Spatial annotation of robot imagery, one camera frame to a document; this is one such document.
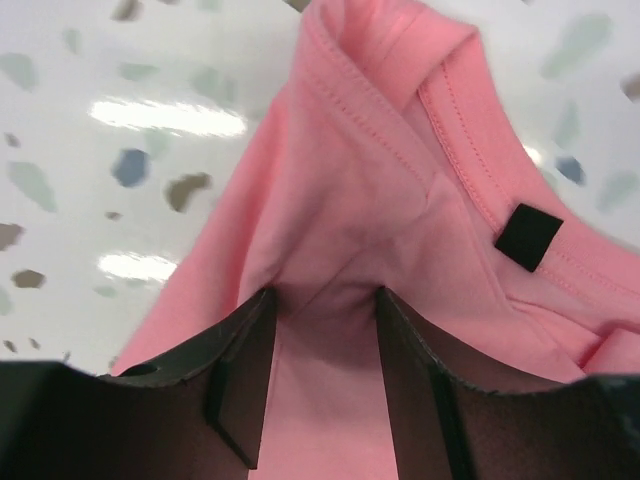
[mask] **pink fabric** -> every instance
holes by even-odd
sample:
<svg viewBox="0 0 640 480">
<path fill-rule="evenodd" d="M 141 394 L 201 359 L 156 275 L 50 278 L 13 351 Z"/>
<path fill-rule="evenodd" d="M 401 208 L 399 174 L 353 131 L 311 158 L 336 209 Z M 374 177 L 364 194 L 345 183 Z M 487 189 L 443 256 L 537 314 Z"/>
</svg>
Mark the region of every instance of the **pink fabric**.
<svg viewBox="0 0 640 480">
<path fill-rule="evenodd" d="M 564 219 L 530 274 L 493 247 L 524 202 Z M 640 370 L 640 257 L 523 151 L 478 33 L 410 0 L 314 0 L 291 78 L 114 373 L 260 287 L 279 326 L 252 480 L 397 478 L 373 292 L 518 369 Z"/>
</svg>

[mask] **gray speckle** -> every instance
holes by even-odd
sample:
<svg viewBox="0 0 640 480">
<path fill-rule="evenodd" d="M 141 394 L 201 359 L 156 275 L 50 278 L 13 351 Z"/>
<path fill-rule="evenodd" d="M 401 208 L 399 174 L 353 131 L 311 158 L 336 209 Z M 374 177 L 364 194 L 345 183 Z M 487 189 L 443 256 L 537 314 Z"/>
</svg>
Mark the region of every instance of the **gray speckle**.
<svg viewBox="0 0 640 480">
<path fill-rule="evenodd" d="M 45 279 L 46 277 L 43 274 L 33 270 L 22 270 L 11 276 L 11 280 L 18 288 L 40 288 Z"/>
<path fill-rule="evenodd" d="M 13 133 L 5 133 L 4 139 L 10 147 L 20 148 L 20 140 Z"/>
<path fill-rule="evenodd" d="M 12 353 L 18 353 L 18 349 L 16 348 L 16 345 L 11 341 L 11 340 L 3 340 L 2 344 L 5 346 L 5 348 L 7 350 L 9 350 Z"/>
<path fill-rule="evenodd" d="M 147 176 L 148 155 L 135 148 L 122 150 L 111 174 L 123 187 L 140 185 Z"/>
<path fill-rule="evenodd" d="M 556 168 L 566 178 L 576 183 L 584 185 L 585 174 L 580 162 L 573 157 L 563 157 L 556 159 Z"/>
<path fill-rule="evenodd" d="M 24 232 L 24 228 L 15 223 L 0 223 L 0 252 L 6 250 L 11 245 L 18 243 L 18 239 Z"/>
</svg>

